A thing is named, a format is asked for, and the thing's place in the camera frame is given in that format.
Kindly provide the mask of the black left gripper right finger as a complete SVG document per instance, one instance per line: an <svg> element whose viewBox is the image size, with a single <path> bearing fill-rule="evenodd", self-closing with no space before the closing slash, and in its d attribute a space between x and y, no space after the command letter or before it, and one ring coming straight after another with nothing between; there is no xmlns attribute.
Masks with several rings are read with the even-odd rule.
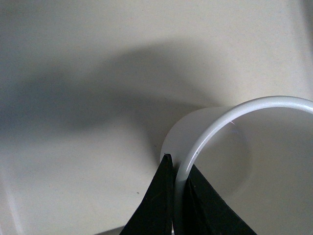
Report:
<svg viewBox="0 0 313 235"><path fill-rule="evenodd" d="M247 225L220 197L194 165L182 197L182 224L174 222L176 235L254 235Z"/></svg>

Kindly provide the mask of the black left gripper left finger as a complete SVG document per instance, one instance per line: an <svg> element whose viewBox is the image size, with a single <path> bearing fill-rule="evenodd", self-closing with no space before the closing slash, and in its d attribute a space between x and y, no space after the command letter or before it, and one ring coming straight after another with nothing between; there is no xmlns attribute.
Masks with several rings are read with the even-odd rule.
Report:
<svg viewBox="0 0 313 235"><path fill-rule="evenodd" d="M120 232L122 235L170 235L172 233L175 173L165 154L140 205Z"/></svg>

